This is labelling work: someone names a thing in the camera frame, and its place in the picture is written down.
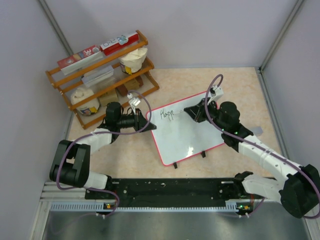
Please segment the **pink framed whiteboard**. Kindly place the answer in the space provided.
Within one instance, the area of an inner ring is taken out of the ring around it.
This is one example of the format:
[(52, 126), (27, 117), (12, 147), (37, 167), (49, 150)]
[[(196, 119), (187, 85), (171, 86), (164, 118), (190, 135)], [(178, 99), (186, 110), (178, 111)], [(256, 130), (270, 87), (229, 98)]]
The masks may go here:
[(174, 112), (199, 103), (205, 94), (201, 92), (145, 114), (157, 126), (151, 134), (163, 165), (172, 165), (224, 144), (221, 132), (209, 122), (197, 123), (185, 112), (173, 115)]

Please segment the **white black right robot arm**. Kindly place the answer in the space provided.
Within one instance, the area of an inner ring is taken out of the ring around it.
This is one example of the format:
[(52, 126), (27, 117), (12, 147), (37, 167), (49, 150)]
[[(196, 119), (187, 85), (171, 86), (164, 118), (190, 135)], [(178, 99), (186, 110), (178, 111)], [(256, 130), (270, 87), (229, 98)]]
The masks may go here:
[(259, 195), (281, 204), (295, 218), (303, 218), (320, 204), (320, 175), (308, 164), (302, 166), (263, 144), (240, 122), (240, 112), (230, 101), (217, 105), (215, 101), (201, 101), (183, 110), (196, 123), (207, 121), (221, 131), (224, 143), (237, 153), (251, 158), (273, 175), (261, 177), (252, 172), (238, 173), (233, 192), (239, 198)]

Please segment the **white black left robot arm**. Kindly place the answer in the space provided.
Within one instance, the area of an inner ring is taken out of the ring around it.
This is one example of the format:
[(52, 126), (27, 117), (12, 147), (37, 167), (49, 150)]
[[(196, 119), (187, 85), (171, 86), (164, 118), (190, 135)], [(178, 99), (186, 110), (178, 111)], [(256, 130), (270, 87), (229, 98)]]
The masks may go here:
[(136, 108), (124, 113), (119, 102), (108, 103), (106, 116), (102, 123), (91, 133), (77, 141), (61, 140), (58, 143), (50, 168), (49, 179), (73, 188), (94, 188), (102, 198), (109, 198), (114, 191), (110, 177), (90, 171), (90, 156), (100, 148), (112, 144), (121, 129), (133, 128), (135, 132), (156, 130), (157, 126), (143, 116)]

